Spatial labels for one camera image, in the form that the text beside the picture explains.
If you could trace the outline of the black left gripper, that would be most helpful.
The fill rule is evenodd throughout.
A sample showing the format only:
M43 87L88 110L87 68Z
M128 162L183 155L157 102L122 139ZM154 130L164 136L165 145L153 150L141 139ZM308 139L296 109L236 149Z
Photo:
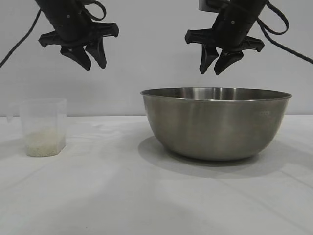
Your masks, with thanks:
M107 14L102 3L97 0L37 0L37 5L46 16L54 31L40 36L42 47L60 45L60 53L75 61L85 70L91 68L91 60L86 51L95 59L100 68L105 68L107 60L104 52L103 37L119 34L116 23L102 23ZM103 11L98 18L92 15L86 5L96 4Z

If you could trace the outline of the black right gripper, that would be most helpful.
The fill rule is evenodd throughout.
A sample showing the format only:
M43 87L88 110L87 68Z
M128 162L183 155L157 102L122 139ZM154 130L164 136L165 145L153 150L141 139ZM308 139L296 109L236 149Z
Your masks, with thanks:
M187 31L187 44L204 45L201 47L201 74L205 74L218 57L214 66L216 75L240 61L244 56L242 50L252 49L260 52L263 49L263 41L249 37L248 33L266 3L266 0L223 0L217 4L220 9L210 29ZM216 48L224 50L220 56Z

